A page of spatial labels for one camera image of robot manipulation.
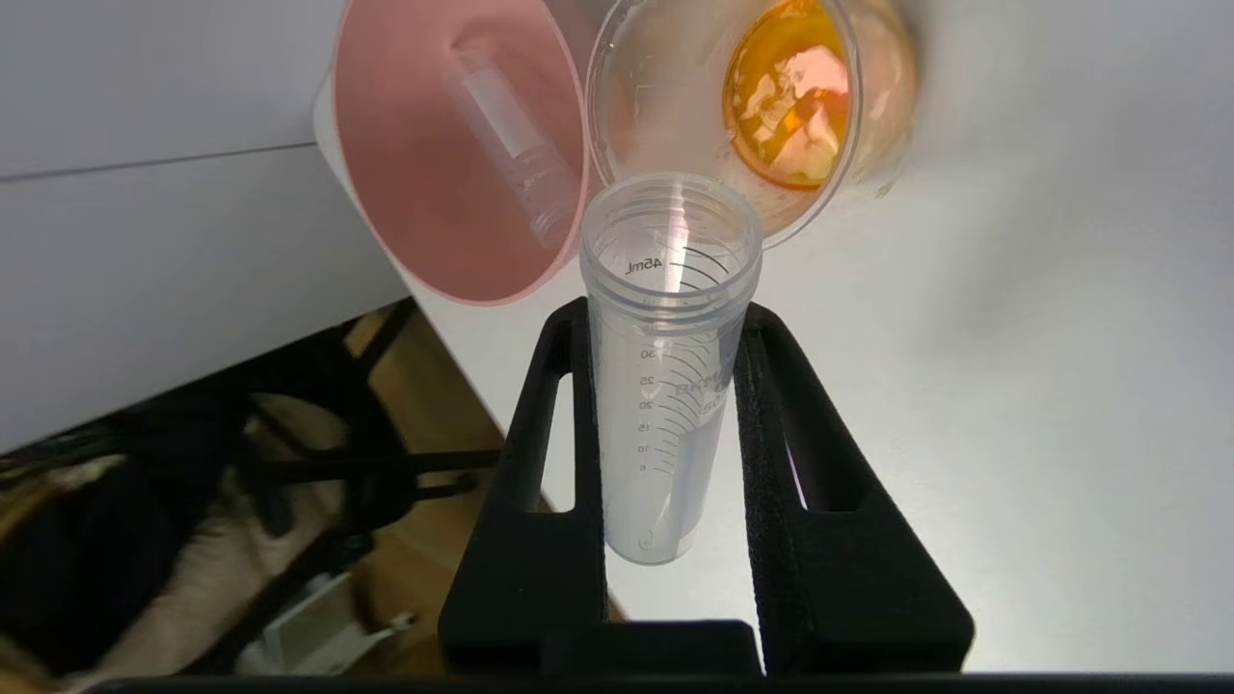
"white table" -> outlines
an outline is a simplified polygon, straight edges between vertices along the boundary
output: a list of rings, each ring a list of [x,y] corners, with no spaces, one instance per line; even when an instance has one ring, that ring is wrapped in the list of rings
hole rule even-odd
[[[903,178],[771,251],[755,300],[972,611],[969,669],[1227,669],[1234,4],[909,9],[927,82]],[[507,427],[578,265],[499,309],[405,279]],[[694,550],[607,571],[633,619],[756,624],[732,405]]]

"white wall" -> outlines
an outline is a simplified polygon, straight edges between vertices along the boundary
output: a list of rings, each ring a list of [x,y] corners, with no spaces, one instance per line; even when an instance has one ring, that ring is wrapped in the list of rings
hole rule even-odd
[[[311,144],[342,5],[0,4],[0,451],[406,295]]]
[[[5,0],[0,178],[311,142],[343,0]]]

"plastic cup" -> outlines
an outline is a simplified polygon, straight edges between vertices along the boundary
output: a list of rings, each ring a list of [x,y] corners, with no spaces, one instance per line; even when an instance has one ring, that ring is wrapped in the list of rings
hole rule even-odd
[[[632,562],[694,542],[761,252],[749,203],[696,174],[627,179],[584,216],[605,538]]]
[[[618,0],[591,56],[587,120],[601,179],[655,170],[708,175],[755,207],[772,247],[824,206],[887,191],[912,132],[917,65],[886,0],[818,0],[848,68],[848,130],[830,174],[816,189],[771,183],[735,153],[722,115],[728,63],[745,33],[779,0]]]

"wooden floor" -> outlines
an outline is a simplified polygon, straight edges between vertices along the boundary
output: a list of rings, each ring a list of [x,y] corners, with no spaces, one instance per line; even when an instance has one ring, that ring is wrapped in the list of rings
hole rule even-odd
[[[386,312],[360,320],[348,340],[353,352],[368,343]],[[490,451],[502,445],[501,432],[422,314],[411,319],[376,366],[371,385],[412,453]],[[448,483],[453,477],[438,473],[422,475],[421,482]],[[478,478],[480,488],[473,493],[417,504],[379,533],[376,550],[355,568],[376,619],[412,612],[416,624],[365,658],[354,673],[444,674],[437,616],[487,490],[490,474]]]

